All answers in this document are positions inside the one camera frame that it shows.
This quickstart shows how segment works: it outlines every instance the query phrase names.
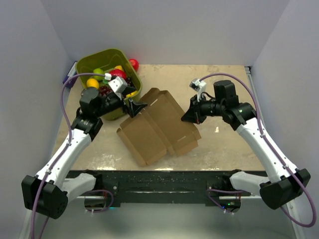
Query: black metal base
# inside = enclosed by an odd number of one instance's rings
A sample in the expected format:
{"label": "black metal base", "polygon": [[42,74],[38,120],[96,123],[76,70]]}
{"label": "black metal base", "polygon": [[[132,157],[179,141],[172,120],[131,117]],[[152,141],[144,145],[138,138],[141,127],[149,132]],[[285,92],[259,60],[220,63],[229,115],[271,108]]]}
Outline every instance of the black metal base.
{"label": "black metal base", "polygon": [[[121,203],[175,203],[205,204],[215,206],[208,198],[206,190],[211,188],[234,190],[229,184],[232,171],[95,171],[102,175],[104,189],[114,195],[112,207]],[[75,178],[82,171],[72,170],[67,178]],[[264,171],[248,173],[266,176]],[[229,194],[210,193],[211,197],[230,210],[239,208],[240,203],[234,200],[219,200],[219,196]],[[85,203],[96,205],[101,202]]]}

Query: yellow ball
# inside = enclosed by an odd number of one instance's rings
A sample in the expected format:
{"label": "yellow ball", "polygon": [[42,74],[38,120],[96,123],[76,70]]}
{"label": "yellow ball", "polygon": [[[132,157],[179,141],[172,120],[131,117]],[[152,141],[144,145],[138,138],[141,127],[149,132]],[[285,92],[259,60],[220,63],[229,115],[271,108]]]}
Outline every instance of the yellow ball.
{"label": "yellow ball", "polygon": [[93,78],[90,78],[89,80],[87,80],[86,86],[87,87],[95,87],[96,89],[100,88],[99,82]]}
{"label": "yellow ball", "polygon": [[114,68],[115,68],[115,69],[119,69],[119,70],[121,70],[121,71],[124,71],[122,66],[116,66],[116,67],[114,67]]}

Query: toy fruit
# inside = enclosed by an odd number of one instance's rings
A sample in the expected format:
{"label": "toy fruit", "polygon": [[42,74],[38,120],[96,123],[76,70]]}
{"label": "toy fruit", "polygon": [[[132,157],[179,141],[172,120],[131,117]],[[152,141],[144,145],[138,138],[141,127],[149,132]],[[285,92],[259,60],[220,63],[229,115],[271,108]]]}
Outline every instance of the toy fruit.
{"label": "toy fruit", "polygon": [[112,92],[112,89],[107,86],[101,86],[99,92],[101,96],[107,96],[109,93]]}
{"label": "toy fruit", "polygon": [[132,79],[130,77],[126,78],[126,83],[128,83],[128,86],[134,87],[134,84],[133,84]]}
{"label": "toy fruit", "polygon": [[136,59],[130,59],[130,63],[133,66],[134,70],[138,71],[140,66],[139,62]]}
{"label": "toy fruit", "polygon": [[93,78],[87,80],[86,85],[87,87],[95,87],[96,89],[100,87],[99,82]]}
{"label": "toy fruit", "polygon": [[[96,68],[93,70],[93,73],[95,74],[102,74],[104,75],[104,71],[101,68]],[[103,76],[93,76],[93,78],[97,81],[102,81],[104,79]]]}
{"label": "toy fruit", "polygon": [[115,69],[113,71],[110,71],[109,72],[112,76],[119,76],[119,77],[122,77],[124,80],[126,80],[127,76],[125,74],[124,71],[121,71],[119,69]]}
{"label": "toy fruit", "polygon": [[134,92],[132,92],[132,93],[126,95],[126,98],[128,98],[128,97],[133,97],[133,96],[136,95],[137,93],[138,93],[138,91],[134,91]]}
{"label": "toy fruit", "polygon": [[116,66],[116,67],[114,67],[114,68],[115,68],[115,69],[119,69],[119,70],[121,70],[121,71],[124,71],[122,66]]}

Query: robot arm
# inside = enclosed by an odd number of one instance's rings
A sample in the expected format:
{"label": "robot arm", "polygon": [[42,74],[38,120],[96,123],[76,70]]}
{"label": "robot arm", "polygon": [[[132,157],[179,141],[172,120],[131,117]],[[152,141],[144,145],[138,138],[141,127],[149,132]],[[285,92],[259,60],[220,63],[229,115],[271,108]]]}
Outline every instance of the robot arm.
{"label": "robot arm", "polygon": [[[134,102],[129,98],[128,106],[124,102],[124,96],[135,91],[135,88],[128,87],[126,82],[116,77],[110,78],[109,85],[113,92],[106,97],[99,95],[96,88],[89,87],[82,91],[80,108],[77,110],[76,118],[72,123],[72,141],[69,144],[69,136],[62,143],[51,160],[37,172],[36,176],[26,176],[22,181],[22,193],[24,204],[27,209],[33,207],[35,195],[40,182],[46,177],[41,190],[36,211],[51,218],[59,218],[67,204],[76,197],[92,189],[103,188],[102,176],[93,171],[86,170],[77,178],[64,182],[68,172],[77,160],[80,153],[94,140],[98,134],[102,120],[101,116],[122,108],[130,117],[135,117],[142,108],[147,106],[144,103]],[[57,163],[49,170],[50,165],[58,155],[69,144]]]}
{"label": "robot arm", "polygon": [[[202,92],[199,80],[194,80],[190,87]],[[233,189],[243,190],[261,196],[266,205],[277,209],[302,194],[302,189],[292,178],[277,156],[266,144],[259,132],[256,112],[249,103],[239,103],[235,85],[229,81],[214,83],[215,98],[206,100],[202,95],[195,95],[190,99],[189,110],[181,118],[182,121],[200,124],[207,116],[220,116],[223,120],[244,138],[264,166],[268,177],[260,177],[236,170],[229,178]],[[292,172],[300,179],[304,186],[310,180],[306,169],[299,170],[278,148],[267,131],[264,134],[281,155]]]}

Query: yellow lemon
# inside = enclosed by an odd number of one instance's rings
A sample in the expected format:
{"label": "yellow lemon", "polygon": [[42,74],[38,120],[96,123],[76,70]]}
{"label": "yellow lemon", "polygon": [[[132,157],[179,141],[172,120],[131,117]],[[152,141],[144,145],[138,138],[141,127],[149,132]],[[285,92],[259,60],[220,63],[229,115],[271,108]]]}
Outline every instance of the yellow lemon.
{"label": "yellow lemon", "polygon": [[90,78],[86,82],[87,87],[95,87],[96,89],[100,88],[99,82],[93,78]]}

